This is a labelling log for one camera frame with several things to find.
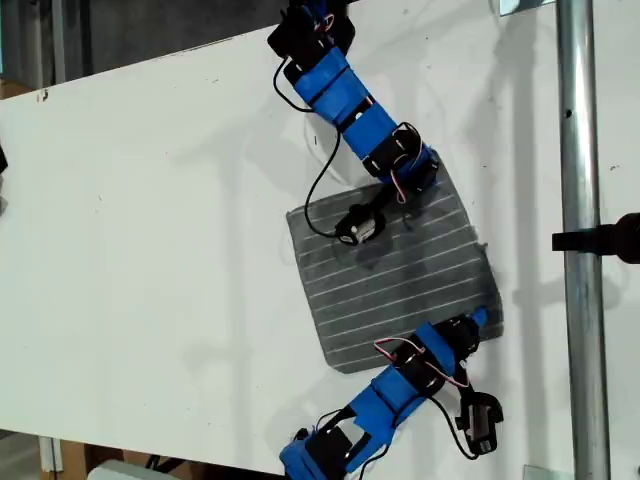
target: striped fabric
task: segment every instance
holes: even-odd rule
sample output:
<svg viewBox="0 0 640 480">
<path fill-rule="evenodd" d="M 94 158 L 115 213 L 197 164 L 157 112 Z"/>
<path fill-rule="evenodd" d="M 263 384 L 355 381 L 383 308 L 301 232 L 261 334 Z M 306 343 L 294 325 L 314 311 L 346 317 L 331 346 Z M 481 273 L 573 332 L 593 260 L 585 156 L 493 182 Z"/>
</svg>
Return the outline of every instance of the striped fabric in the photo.
<svg viewBox="0 0 640 480">
<path fill-rule="evenodd" d="M 388 206 L 385 231 L 355 248 L 314 235 L 302 208 L 287 215 L 320 344 L 333 368 L 351 373 L 384 365 L 375 339 L 408 336 L 427 321 L 481 305 L 489 309 L 483 338 L 500 335 L 500 295 L 484 249 L 444 166 L 436 182 L 411 205 Z M 365 203 L 376 188 L 313 203 L 314 225 L 332 231 L 349 206 Z"/>
</svg>

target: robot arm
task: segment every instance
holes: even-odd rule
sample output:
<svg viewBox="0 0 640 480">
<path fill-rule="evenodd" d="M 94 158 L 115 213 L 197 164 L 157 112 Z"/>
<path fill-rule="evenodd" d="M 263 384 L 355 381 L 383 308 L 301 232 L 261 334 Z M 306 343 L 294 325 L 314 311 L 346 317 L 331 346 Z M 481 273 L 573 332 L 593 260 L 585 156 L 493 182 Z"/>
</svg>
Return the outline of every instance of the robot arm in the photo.
<svg viewBox="0 0 640 480">
<path fill-rule="evenodd" d="M 352 207 L 335 233 L 324 235 L 348 245 L 371 240 L 383 230 L 380 210 L 395 198 L 396 190 L 401 201 L 406 201 L 405 192 L 420 194 L 433 183 L 438 156 L 413 126 L 392 120 L 349 65 L 345 55 L 355 28 L 346 15 L 346 4 L 291 0 L 282 15 L 268 42 L 283 58 L 276 77 L 284 68 L 286 79 L 311 107 L 294 108 L 314 112 L 334 125 L 338 141 L 341 136 L 365 169 L 383 184 L 372 202 Z"/>
<path fill-rule="evenodd" d="M 502 408 L 491 395 L 473 390 L 460 365 L 477 350 L 479 328 L 486 317 L 486 311 L 479 309 L 472 315 L 436 326 L 425 324 L 416 330 L 390 355 L 392 365 L 322 428 L 298 432 L 280 454 L 286 474 L 293 480 L 338 480 L 381 458 L 389 449 L 396 428 L 426 399 L 434 401 L 446 414 L 432 398 L 445 381 L 455 383 L 461 394 L 461 416 L 456 424 L 464 431 L 471 451 L 468 454 L 461 448 L 464 455 L 476 459 L 494 451 L 495 425 L 503 421 Z M 359 438 L 349 438 L 350 423 L 364 432 Z M 374 457 L 381 448 L 383 454 Z"/>
</svg>

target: metal pole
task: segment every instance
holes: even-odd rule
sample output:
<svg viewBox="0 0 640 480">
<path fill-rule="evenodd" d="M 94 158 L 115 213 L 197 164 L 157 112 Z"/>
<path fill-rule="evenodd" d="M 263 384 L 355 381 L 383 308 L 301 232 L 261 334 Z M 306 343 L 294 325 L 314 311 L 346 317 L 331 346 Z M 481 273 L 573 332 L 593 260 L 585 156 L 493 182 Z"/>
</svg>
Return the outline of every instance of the metal pole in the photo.
<svg viewBox="0 0 640 480">
<path fill-rule="evenodd" d="M 592 0 L 558 0 L 564 230 L 600 224 Z M 576 480 L 611 478 L 602 266 L 565 253 L 565 291 Z"/>
</svg>

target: white stripe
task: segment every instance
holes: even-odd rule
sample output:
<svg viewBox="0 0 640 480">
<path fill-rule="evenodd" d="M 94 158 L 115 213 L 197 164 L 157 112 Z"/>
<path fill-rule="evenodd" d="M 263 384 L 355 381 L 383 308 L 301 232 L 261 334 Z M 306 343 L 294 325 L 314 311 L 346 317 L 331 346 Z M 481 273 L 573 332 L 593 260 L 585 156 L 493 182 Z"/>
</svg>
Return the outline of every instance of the white stripe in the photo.
<svg viewBox="0 0 640 480">
<path fill-rule="evenodd" d="M 442 270 L 438 270 L 437 272 L 431 272 L 431 273 L 427 273 L 425 275 L 420 275 L 419 277 L 411 278 L 409 280 L 405 280 L 405 281 L 399 282 L 399 283 L 394 283 L 393 285 L 389 285 L 388 287 L 384 287 L 384 288 L 380 288 L 378 290 L 374 290 L 373 292 L 368 292 L 368 293 L 365 293 L 363 295 L 358 295 L 357 297 L 352 297 L 352 298 L 348 298 L 346 300 L 341 300 L 340 302 L 332 303 L 331 305 L 325 305 L 324 307 L 320 307 L 320 308 L 315 309 L 314 313 L 321 312 L 322 310 L 326 310 L 327 308 L 337 307 L 338 305 L 342 305 L 344 303 L 349 303 L 349 302 L 353 302 L 355 300 L 360 300 L 361 298 L 368 297 L 369 295 L 375 295 L 376 293 L 384 292 L 385 290 L 389 290 L 391 288 L 400 287 L 402 285 L 407 285 L 407 284 L 409 284 L 411 282 L 417 282 L 418 280 L 423 280 L 425 278 L 434 277 L 434 276 L 439 275 L 441 273 L 448 272 L 450 270 L 454 270 L 454 269 L 462 267 L 464 265 L 468 265 L 470 263 L 475 263 L 475 262 L 479 262 L 479 261 L 480 261 L 480 258 L 472 258 L 471 260 L 467 260 L 466 262 L 459 263 L 459 264 L 454 265 L 452 267 L 443 268 Z"/>
<path fill-rule="evenodd" d="M 478 278 L 480 278 L 479 275 L 475 276 L 475 277 L 465 278 L 464 280 L 460 280 L 459 282 L 455 282 L 455 283 L 450 283 L 448 285 L 445 285 L 444 287 L 434 288 L 433 290 L 428 290 L 426 292 L 418 293 L 416 295 L 411 295 L 410 297 L 399 298 L 397 300 L 394 300 L 393 302 L 388 302 L 388 303 L 385 303 L 383 305 L 378 305 L 376 307 L 368 308 L 367 310 L 360 310 L 358 312 L 349 313 L 347 315 L 342 315 L 341 317 L 332 318 L 331 320 L 327 320 L 326 322 L 318 323 L 317 326 L 318 327 L 323 327 L 324 325 L 328 325 L 330 323 L 334 323 L 334 322 L 337 322 L 337 321 L 340 321 L 340 320 L 344 320 L 345 318 L 355 317 L 356 315 L 360 315 L 360 314 L 363 314 L 363 313 L 375 312 L 376 310 L 388 307 L 390 305 L 395 305 L 396 303 L 406 302 L 406 301 L 409 301 L 409 300 L 413 300 L 414 298 L 424 297 L 425 295 L 431 295 L 432 293 L 435 293 L 435 292 L 441 292 L 442 290 L 446 290 L 446 289 L 451 288 L 451 287 L 457 287 L 458 285 L 462 285 L 463 283 L 472 282 L 474 280 L 477 280 Z"/>
<path fill-rule="evenodd" d="M 346 192 L 346 193 L 337 193 L 327 198 L 321 198 L 320 200 L 314 201 L 312 205 L 309 205 L 309 213 L 311 213 L 313 209 L 321 205 L 330 205 L 332 203 L 337 203 L 341 200 L 346 200 L 347 198 L 355 197 L 360 193 L 362 193 L 362 191 L 358 189 L 358 190 L 351 190 L 350 192 Z M 301 207 L 299 210 L 291 212 L 290 216 L 298 215 L 299 213 L 303 213 L 303 212 L 304 212 L 304 207 Z"/>
<path fill-rule="evenodd" d="M 426 226 L 426 225 L 430 225 L 430 224 L 433 224 L 433 223 L 439 222 L 440 220 L 443 220 L 443 219 L 445 219 L 445 218 L 451 217 L 452 215 L 456 215 L 457 213 L 460 213 L 461 211 L 462 211 L 462 209 L 460 209 L 460 208 L 459 208 L 458 210 L 454 210 L 453 212 L 449 212 L 449 213 L 447 213 L 446 215 L 444 215 L 444 216 L 442 216 L 442 217 L 438 217 L 438 218 L 436 218 L 436 219 L 434 219 L 434 220 L 432 220 L 432 221 L 430 221 L 430 222 L 428 222 L 428 223 L 426 223 L 426 224 L 420 225 L 420 227 L 424 227 L 424 226 Z M 447 232 L 447 233 L 443 233 L 443 234 L 441 234 L 441 235 L 439 235 L 439 236 L 428 238 L 427 240 L 425 240 L 425 241 L 423 241 L 423 242 L 420 242 L 420 243 L 418 243 L 418 244 L 416 244 L 416 245 L 412 245 L 411 247 L 408 247 L 408 248 L 405 248 L 405 249 L 395 249 L 393 252 L 386 253 L 386 254 L 384 254 L 384 255 L 381 255 L 381 256 L 379 256 L 379 257 L 372 258 L 372 259 L 370 259 L 370 260 L 365 260 L 364 262 L 360 262 L 360 263 L 358 263 L 358 264 L 356 264 L 356 265 L 353 265 L 353 266 L 351 266 L 351 267 L 347 267 L 347 268 L 343 268 L 342 270 L 337 270 L 337 271 L 335 271 L 335 272 L 327 273 L 326 275 L 323 275 L 322 277 L 314 278 L 313 280 L 309 280 L 308 282 L 305 282 L 305 285 L 310 285 L 310 284 L 312 284 L 312 283 L 319 282 L 320 280 L 324 280 L 324 279 L 326 279 L 326 278 L 333 277 L 334 275 L 338 275 L 338 274 L 340 274 L 340 273 L 348 272 L 349 270 L 353 270 L 354 268 L 358 268 L 358 267 L 360 267 L 360 266 L 362 266 L 362 265 L 364 265 L 364 264 L 366 264 L 366 263 L 370 263 L 370 262 L 377 262 L 377 261 L 378 261 L 378 260 L 380 260 L 381 258 L 391 257 L 391 256 L 393 256 L 393 255 L 398 255 L 399 253 L 404 253 L 404 252 L 406 252 L 406 251 L 408 251 L 408 250 L 411 250 L 412 248 L 418 247 L 418 246 L 420 246 L 420 245 L 424 245 L 424 244 L 429 243 L 429 242 L 433 242 L 434 240 L 438 240 L 439 238 L 442 238 L 442 237 L 444 237 L 444 236 L 447 236 L 447 235 L 449 235 L 449 234 L 451 234 L 451 233 L 455 233 L 455 232 L 457 232 L 457 231 L 458 231 L 458 230 L 451 230 L 451 231 L 449 231 L 449 232 Z M 393 237 L 391 237 L 391 238 L 393 239 L 393 238 L 396 238 L 396 237 L 398 237 L 398 236 L 400 236 L 400 234 L 398 234 L 398 235 L 394 235 L 394 236 L 393 236 Z"/>
<path fill-rule="evenodd" d="M 373 355 L 372 357 L 360 358 L 358 360 L 351 360 L 350 362 L 338 363 L 337 365 L 331 365 L 333 368 L 343 367 L 345 365 L 350 365 L 352 363 L 364 362 L 367 360 L 373 360 L 374 358 L 383 358 L 380 355 Z"/>
<path fill-rule="evenodd" d="M 300 213 L 301 211 L 302 211 L 302 210 L 297 211 L 297 212 L 293 212 L 293 213 L 292 213 L 292 215 L 295 215 L 295 214 L 297 214 L 297 213 Z M 396 238 L 396 237 L 399 237 L 400 235 L 404 235 L 404 234 L 406 234 L 406 233 L 407 233 L 407 232 L 403 232 L 402 234 L 394 235 L 394 236 L 393 236 L 393 237 L 391 237 L 391 238 Z M 315 237 L 315 236 L 316 236 L 316 235 L 310 235 L 310 236 L 308 236 L 308 237 L 305 237 L 305 238 L 304 238 L 304 240 L 308 240 L 308 239 L 313 238 L 313 237 Z M 309 253 L 313 253 L 313 252 L 316 252 L 316 251 L 318 251 L 318 250 L 322 250 L 323 248 L 330 247 L 332 244 L 333 244 L 333 243 L 330 243 L 329 245 L 324 245 L 324 246 L 322 246 L 322 247 L 314 248 L 313 250 L 309 250 L 309 251 L 307 251 L 307 252 L 302 252 L 300 255 L 298 255 L 298 259 L 302 258 L 302 256 L 303 256 L 303 255 L 308 255 Z"/>
<path fill-rule="evenodd" d="M 389 334 L 389 335 L 384 335 L 385 337 L 403 337 L 404 335 L 407 335 L 409 333 L 413 333 L 415 332 L 415 328 L 412 330 L 407 330 L 406 332 L 402 332 L 402 333 L 393 333 L 393 334 Z M 327 350 L 325 353 L 327 355 L 332 354 L 332 353 L 338 353 L 338 352 L 343 352 L 345 350 L 349 350 L 351 348 L 357 348 L 357 347 L 362 347 L 364 345 L 373 345 L 373 342 L 375 342 L 378 338 L 374 338 L 373 340 L 368 340 L 366 342 L 362 342 L 362 343 L 356 343 L 355 345 L 349 345 L 348 347 L 342 347 L 342 348 L 336 348 L 335 350 Z"/>
<path fill-rule="evenodd" d="M 347 288 L 347 287 L 350 287 L 352 285 L 356 285 L 358 283 L 365 282 L 365 281 L 370 280 L 372 278 L 379 277 L 380 275 L 386 275 L 387 273 L 396 272 L 398 270 L 402 270 L 403 268 L 410 267 L 411 265 L 415 265 L 417 263 L 426 262 L 427 260 L 430 260 L 432 258 L 440 257 L 442 255 L 446 255 L 447 253 L 455 252 L 456 250 L 460 250 L 460 249 L 468 247 L 470 245 L 476 245 L 476 242 L 475 241 L 467 242 L 465 244 L 462 244 L 462 245 L 459 245 L 457 247 L 451 248 L 451 249 L 446 250 L 444 252 L 440 252 L 440 253 L 436 253 L 435 255 L 431 255 L 430 257 L 420 258 L 420 259 L 416 260 L 415 262 L 405 263 L 404 265 L 400 265 L 399 267 L 395 267 L 395 268 L 392 268 L 390 270 L 385 270 L 384 272 L 378 272 L 378 273 L 376 273 L 374 275 L 369 275 L 368 277 L 361 278 L 359 280 L 355 280 L 355 281 L 353 281 L 351 283 L 346 283 L 346 284 L 340 285 L 338 287 L 330 288 L 329 290 L 325 290 L 324 292 L 314 293 L 313 295 L 309 295 L 309 299 L 315 298 L 315 297 L 319 297 L 320 295 L 325 295 L 327 293 L 331 293 L 331 292 L 334 292 L 336 290 L 340 290 L 342 288 Z"/>
<path fill-rule="evenodd" d="M 491 307 L 491 308 L 486 308 L 487 312 L 495 312 L 500 310 L 498 307 Z M 496 325 L 489 325 L 489 326 L 485 326 L 482 329 L 483 333 L 487 333 L 487 332 L 491 332 L 497 328 L 501 328 L 504 327 L 504 323 L 498 323 Z M 400 332 L 400 333 L 389 333 L 389 334 L 385 334 L 382 335 L 383 337 L 404 337 L 405 335 L 408 335 L 410 333 L 415 332 L 419 327 L 416 327 L 412 330 L 407 330 L 406 332 Z M 330 354 L 334 354 L 334 353 L 339 353 L 339 352 L 344 352 L 345 350 L 351 350 L 352 348 L 358 348 L 358 347 L 362 347 L 364 345 L 373 345 L 373 342 L 376 341 L 378 339 L 378 336 L 376 336 L 376 338 L 373 338 L 371 340 L 368 340 L 366 342 L 362 342 L 362 343 L 356 343 L 355 345 L 349 345 L 348 347 L 341 347 L 341 348 L 336 348 L 334 350 L 327 350 L 325 352 L 325 354 L 330 355 Z"/>
<path fill-rule="evenodd" d="M 424 207 L 421 207 L 419 210 L 429 208 L 429 207 L 431 207 L 432 205 L 437 205 L 438 203 L 441 203 L 441 202 L 444 202 L 444 201 L 446 201 L 446 200 L 449 200 L 450 198 L 453 198 L 453 195 L 448 195 L 448 196 L 446 196 L 446 197 L 443 197 L 443 198 L 440 198 L 440 199 L 438 199 L 438 200 L 435 200 L 435 201 L 433 201 L 432 203 L 430 203 L 429 205 L 425 205 Z M 387 227 L 388 227 L 389 225 L 393 225 L 394 223 L 401 222 L 401 221 L 403 221 L 404 219 L 405 219 L 405 217 L 404 217 L 404 215 L 403 215 L 403 216 L 401 216 L 400 218 L 398 218 L 398 219 L 394 220 L 393 222 L 389 222 L 389 223 L 387 223 Z M 391 238 L 392 238 L 392 239 L 393 239 L 393 238 L 397 238 L 397 237 L 399 237 L 400 235 L 402 235 L 402 233 L 398 233 L 398 234 L 396 234 L 396 235 L 392 236 Z M 313 235 L 309 235 L 308 237 L 304 237 L 302 240 L 309 240 L 310 238 L 313 238 L 313 237 L 317 237 L 317 234 L 315 234 L 315 233 L 314 233 Z M 358 249 L 356 249 L 356 248 L 352 248 L 352 249 L 350 249 L 350 250 L 349 250 L 349 253 L 347 253 L 347 255 L 351 255 L 352 253 L 356 253 L 356 252 L 359 252 L 359 251 L 362 251 L 362 249 L 361 249 L 361 250 L 358 250 Z M 311 264 L 311 265 L 307 265 L 307 266 L 306 266 L 306 267 L 304 267 L 302 270 L 308 270 L 308 269 L 310 269 L 310 268 L 317 267 L 318 265 L 322 265 L 322 264 L 324 264 L 324 263 L 330 262 L 331 260 L 335 260 L 335 258 L 334 258 L 334 257 L 330 257 L 330 258 L 328 258 L 327 260 L 322 260 L 321 262 L 313 263 L 313 264 Z"/>
<path fill-rule="evenodd" d="M 459 298 L 458 300 L 454 300 L 454 301 L 448 302 L 448 303 L 443 303 L 442 305 L 436 305 L 435 307 L 425 308 L 424 310 L 418 310 L 417 312 L 405 313 L 404 315 L 400 315 L 398 317 L 393 317 L 393 318 L 390 318 L 389 320 L 383 320 L 382 322 L 372 323 L 370 325 L 364 325 L 364 326 L 358 327 L 358 328 L 352 328 L 351 330 L 347 330 L 347 331 L 340 332 L 340 333 L 335 333 L 333 335 L 329 335 L 327 337 L 324 337 L 323 340 L 328 340 L 330 338 L 339 337 L 341 335 L 346 335 L 348 333 L 357 332 L 359 330 L 366 330 L 367 328 L 377 327 L 378 325 L 384 325 L 385 323 L 395 322 L 396 320 L 401 320 L 403 318 L 410 317 L 412 315 L 418 315 L 420 313 L 431 312 L 433 310 L 437 310 L 437 309 L 442 308 L 442 307 L 448 307 L 449 305 L 455 305 L 456 303 L 465 302 L 467 300 L 471 300 L 472 298 L 480 297 L 480 296 L 485 295 L 485 294 L 486 294 L 486 292 L 476 293 L 475 295 L 471 295 L 471 296 L 465 297 L 465 298 Z"/>
</svg>

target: white table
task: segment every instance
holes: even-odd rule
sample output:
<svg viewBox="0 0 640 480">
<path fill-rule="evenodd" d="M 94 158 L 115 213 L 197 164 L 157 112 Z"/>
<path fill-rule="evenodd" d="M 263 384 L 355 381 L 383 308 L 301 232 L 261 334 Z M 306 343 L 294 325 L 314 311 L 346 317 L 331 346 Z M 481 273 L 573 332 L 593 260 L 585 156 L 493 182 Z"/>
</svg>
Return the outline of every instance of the white table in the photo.
<svg viewBox="0 0 640 480">
<path fill-rule="evenodd" d="M 596 7 L 602 213 L 615 221 L 638 210 L 640 4 Z M 504 406 L 498 452 L 465 461 L 427 405 L 367 478 L 571 471 L 563 257 L 551 252 L 554 7 L 351 10 L 351 62 L 441 153 L 489 245 L 506 325 L 470 362 Z M 332 371 L 316 339 L 284 215 L 334 133 L 273 93 L 269 32 L 0 102 L 0 428 L 278 473 L 291 435 L 375 373 Z M 367 176 L 347 149 L 336 165 L 319 196 Z M 606 259 L 604 272 L 613 478 L 632 479 L 640 271 Z"/>
</svg>

